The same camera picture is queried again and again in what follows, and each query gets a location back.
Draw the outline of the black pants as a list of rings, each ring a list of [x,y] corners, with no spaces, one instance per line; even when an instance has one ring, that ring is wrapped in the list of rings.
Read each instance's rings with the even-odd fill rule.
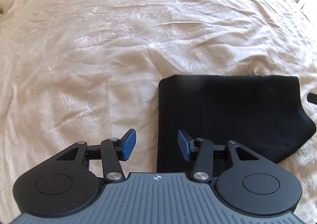
[[[237,141],[274,163],[315,133],[295,76],[174,75],[159,82],[160,173],[191,173],[177,142],[179,130],[216,145]]]

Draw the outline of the cream embroidered bedspread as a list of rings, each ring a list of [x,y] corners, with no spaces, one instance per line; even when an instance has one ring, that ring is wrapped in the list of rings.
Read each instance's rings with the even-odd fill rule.
[[[316,106],[316,35],[293,0],[16,0],[1,20],[1,223],[16,179],[85,140],[137,131],[125,173],[154,172],[158,83],[292,75]]]

